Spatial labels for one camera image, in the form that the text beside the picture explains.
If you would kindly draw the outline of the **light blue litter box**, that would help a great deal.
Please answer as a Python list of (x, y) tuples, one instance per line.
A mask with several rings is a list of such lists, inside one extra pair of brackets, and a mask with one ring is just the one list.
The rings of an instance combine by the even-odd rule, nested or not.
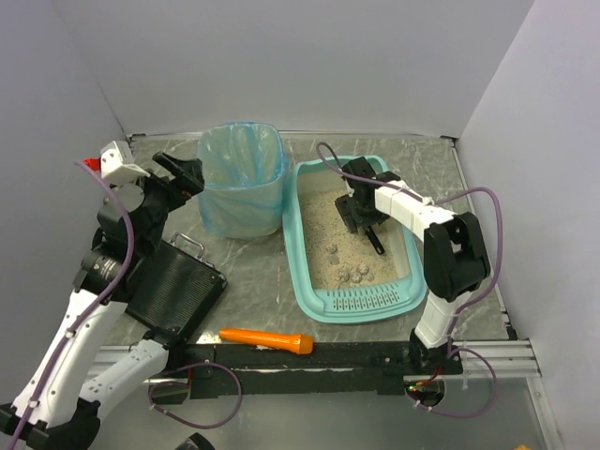
[[(284, 188), (282, 225), (296, 301), (321, 323), (357, 324), (388, 319), (421, 305), (427, 287), (413, 235), (394, 220), (376, 228), (385, 253), (363, 233), (349, 233), (334, 205), (345, 192), (340, 177), (320, 160), (300, 162)], [(326, 248), (337, 244), (338, 265)], [(339, 268), (369, 272), (358, 284), (337, 280)], [(366, 277), (375, 279), (368, 282)]]

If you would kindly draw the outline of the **black litter scoop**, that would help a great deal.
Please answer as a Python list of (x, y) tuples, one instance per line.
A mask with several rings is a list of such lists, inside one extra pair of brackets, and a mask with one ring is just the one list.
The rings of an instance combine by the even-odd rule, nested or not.
[(373, 227), (384, 223), (388, 216), (378, 211), (374, 202), (359, 201), (357, 197), (343, 195), (335, 200), (335, 207), (347, 231), (352, 234), (363, 231), (378, 255), (383, 255), (385, 249)]

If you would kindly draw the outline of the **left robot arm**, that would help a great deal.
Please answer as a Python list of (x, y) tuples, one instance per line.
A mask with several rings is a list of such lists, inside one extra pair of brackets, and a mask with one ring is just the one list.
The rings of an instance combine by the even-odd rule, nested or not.
[[(86, 449), (110, 411), (143, 380), (173, 369), (195, 329), (223, 292), (226, 279), (163, 230), (169, 214), (204, 187), (198, 159), (157, 153), (164, 176), (116, 150), (81, 162), (105, 190), (92, 246), (74, 278), (67, 311), (35, 374), (1, 408), (1, 430), (32, 449)], [(118, 319), (145, 328), (119, 362), (89, 370)]]

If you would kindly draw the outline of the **trash bin with blue bag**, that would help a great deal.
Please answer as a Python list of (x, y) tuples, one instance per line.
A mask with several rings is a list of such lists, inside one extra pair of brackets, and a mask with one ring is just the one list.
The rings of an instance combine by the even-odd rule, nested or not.
[(289, 161), (275, 127), (245, 122), (212, 127), (198, 140), (197, 158), (205, 181), (199, 211), (207, 231), (253, 240), (279, 229)]

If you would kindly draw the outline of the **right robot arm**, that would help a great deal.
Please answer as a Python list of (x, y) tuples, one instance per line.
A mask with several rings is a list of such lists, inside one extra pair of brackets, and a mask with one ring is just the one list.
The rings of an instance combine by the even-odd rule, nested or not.
[(427, 301), (410, 335), (409, 358), (416, 368), (435, 368), (452, 348), (460, 308), (491, 272), (479, 221), (472, 213), (436, 205), (393, 172), (375, 172), (365, 157), (340, 169), (347, 193), (335, 205), (350, 233), (362, 231), (382, 255), (383, 244), (373, 227), (393, 219), (423, 244)]

